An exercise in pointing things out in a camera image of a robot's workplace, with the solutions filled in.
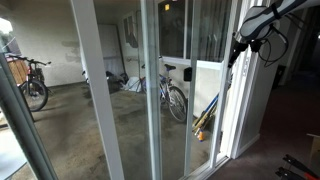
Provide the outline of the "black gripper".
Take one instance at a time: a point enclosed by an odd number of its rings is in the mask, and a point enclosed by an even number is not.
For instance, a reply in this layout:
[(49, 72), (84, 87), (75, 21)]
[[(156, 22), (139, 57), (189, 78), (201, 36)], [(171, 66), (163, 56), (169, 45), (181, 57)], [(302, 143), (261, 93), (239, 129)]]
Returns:
[(237, 60), (238, 56), (244, 52), (249, 46), (248, 42), (238, 42), (236, 40), (233, 41), (232, 45), (232, 54), (230, 56), (230, 59), (228, 61), (228, 67), (231, 68), (235, 61)]

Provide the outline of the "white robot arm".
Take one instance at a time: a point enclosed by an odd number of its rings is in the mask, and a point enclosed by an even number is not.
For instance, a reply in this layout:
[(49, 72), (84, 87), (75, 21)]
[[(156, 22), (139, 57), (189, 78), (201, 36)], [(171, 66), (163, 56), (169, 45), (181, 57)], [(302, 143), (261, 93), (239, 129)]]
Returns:
[(245, 51), (252, 41), (265, 37), (268, 34), (267, 27), (274, 21), (296, 10), (319, 5), (320, 0), (276, 0), (270, 6), (252, 6), (235, 33), (235, 45), (228, 67), (233, 66), (239, 54)]

